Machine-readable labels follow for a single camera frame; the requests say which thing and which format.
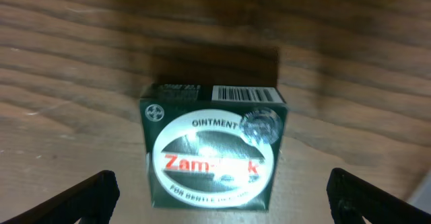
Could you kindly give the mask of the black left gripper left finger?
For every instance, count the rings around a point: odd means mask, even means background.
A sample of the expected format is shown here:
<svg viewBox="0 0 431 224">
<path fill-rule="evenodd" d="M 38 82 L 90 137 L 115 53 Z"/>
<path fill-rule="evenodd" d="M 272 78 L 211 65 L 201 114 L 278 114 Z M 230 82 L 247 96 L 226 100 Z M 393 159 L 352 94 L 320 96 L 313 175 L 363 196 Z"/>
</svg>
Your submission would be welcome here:
<svg viewBox="0 0 431 224">
<path fill-rule="evenodd" d="M 119 196 L 115 173 L 103 170 L 4 224 L 108 224 Z"/>
</svg>

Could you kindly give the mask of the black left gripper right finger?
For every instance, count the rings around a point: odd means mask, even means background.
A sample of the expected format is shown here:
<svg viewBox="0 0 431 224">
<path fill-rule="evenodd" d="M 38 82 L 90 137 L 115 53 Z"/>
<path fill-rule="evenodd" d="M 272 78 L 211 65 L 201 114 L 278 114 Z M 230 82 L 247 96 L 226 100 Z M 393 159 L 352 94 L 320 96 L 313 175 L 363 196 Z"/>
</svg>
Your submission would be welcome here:
<svg viewBox="0 0 431 224">
<path fill-rule="evenodd" d="M 430 214 L 341 168 L 331 170 L 327 196 L 335 224 L 428 224 Z"/>
</svg>

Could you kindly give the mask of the green Zam-Buk box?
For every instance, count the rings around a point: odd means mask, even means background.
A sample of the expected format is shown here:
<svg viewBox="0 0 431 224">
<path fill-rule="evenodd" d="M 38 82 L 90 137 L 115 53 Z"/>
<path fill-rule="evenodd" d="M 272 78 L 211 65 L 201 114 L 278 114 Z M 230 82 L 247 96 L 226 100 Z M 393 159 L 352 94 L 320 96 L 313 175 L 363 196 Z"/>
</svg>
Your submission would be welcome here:
<svg viewBox="0 0 431 224">
<path fill-rule="evenodd" d="M 152 84 L 139 109 L 154 208 L 268 210 L 288 115 L 276 88 Z"/>
</svg>

